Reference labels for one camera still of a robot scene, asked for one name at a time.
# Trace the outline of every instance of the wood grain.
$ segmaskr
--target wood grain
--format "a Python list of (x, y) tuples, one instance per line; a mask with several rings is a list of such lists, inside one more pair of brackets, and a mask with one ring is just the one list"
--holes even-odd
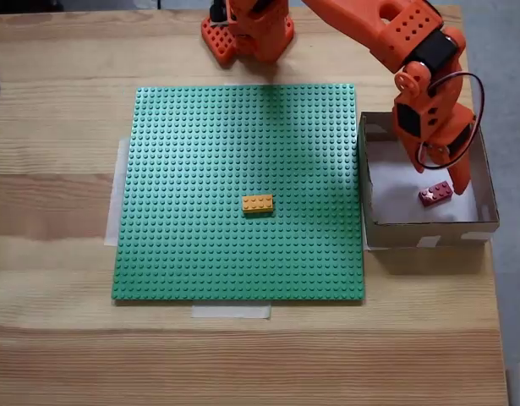
[(305, 8), (270, 67), (218, 68), (204, 15), (0, 16), (0, 404), (506, 404), (489, 245), (365, 252), (361, 305), (275, 303), (269, 321), (112, 303), (103, 231), (137, 86), (351, 81), (362, 111), (397, 93)]
[(0, 175), (0, 235), (103, 237), (112, 175)]

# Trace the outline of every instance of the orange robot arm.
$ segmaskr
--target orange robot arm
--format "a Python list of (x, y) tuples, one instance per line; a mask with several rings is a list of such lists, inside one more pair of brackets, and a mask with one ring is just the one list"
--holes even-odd
[[(276, 61), (293, 37), (287, 0), (224, 1), (226, 24), (205, 19), (201, 28), (217, 60), (229, 63), (240, 53)], [(394, 132), (416, 170), (447, 168), (455, 193), (462, 194), (470, 181), (468, 147), (481, 119), (481, 113), (476, 120), (470, 109), (457, 103), (462, 75), (468, 74), (460, 72), (458, 62), (466, 47), (463, 34), (443, 28), (442, 17), (426, 0), (304, 3), (396, 73), (401, 94), (393, 108)], [(424, 163), (425, 152), (437, 167)]]

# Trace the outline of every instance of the green lego baseplate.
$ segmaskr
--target green lego baseplate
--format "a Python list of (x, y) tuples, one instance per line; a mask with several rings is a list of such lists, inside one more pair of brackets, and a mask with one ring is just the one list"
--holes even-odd
[(362, 299), (357, 152), (353, 85), (138, 89), (112, 297)]

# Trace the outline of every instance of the black cable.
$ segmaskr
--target black cable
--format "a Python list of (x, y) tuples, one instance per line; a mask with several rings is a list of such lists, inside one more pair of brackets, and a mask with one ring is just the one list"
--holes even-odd
[(464, 156), (464, 154), (467, 153), (467, 151), (470, 148), (470, 146), (472, 145), (473, 139), (475, 138), (476, 134), (478, 133), (478, 129), (481, 126), (481, 119), (483, 118), (483, 111), (484, 111), (484, 107), (485, 107), (485, 88), (483, 86), (483, 82), (481, 81), (481, 79), (479, 78), (478, 75), (473, 74), (471, 72), (453, 72), (451, 74), (447, 74), (446, 76), (444, 76), (441, 79), (438, 79), (436, 82), (434, 82), (432, 85), (430, 85), (429, 86), (429, 91), (433, 91), (435, 88), (437, 88), (440, 85), (443, 85), (448, 80), (451, 80), (451, 79), (459, 77), (459, 76), (471, 76), (471, 77), (475, 78), (477, 80), (477, 82), (478, 82), (479, 94), (480, 94), (480, 96), (479, 96), (480, 106), (479, 106), (478, 116), (477, 116), (476, 121), (475, 121), (475, 123), (474, 123), (474, 125), (472, 127), (472, 132), (470, 133), (470, 136), (469, 136), (470, 141), (468, 142), (468, 144), (464, 148), (463, 152), (461, 152), (458, 155), (458, 157), (455, 158), (451, 162), (445, 163), (443, 165), (434, 166), (434, 167), (431, 166), (431, 165), (425, 165), (424, 163), (421, 162), (421, 151), (423, 150), (423, 146), (424, 145), (428, 145), (428, 144), (426, 142), (422, 142), (419, 145), (419, 148), (415, 152), (415, 160), (416, 160), (416, 162), (419, 165), (421, 165), (425, 169), (429, 169), (431, 171), (437, 171), (437, 170), (440, 170), (440, 169), (446, 169), (447, 167), (451, 167), (451, 166), (455, 165), (457, 162), (459, 162), (461, 160), (461, 158)]

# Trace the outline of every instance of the cardboard box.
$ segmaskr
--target cardboard box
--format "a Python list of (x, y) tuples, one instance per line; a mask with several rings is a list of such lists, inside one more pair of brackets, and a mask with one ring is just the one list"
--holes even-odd
[(391, 114), (364, 112), (359, 123), (359, 182), (366, 244), (372, 248), (476, 245), (499, 226), (481, 132), (470, 146), (472, 182), (463, 195), (425, 208), (420, 190), (447, 181), (446, 169), (418, 173), (391, 131)]

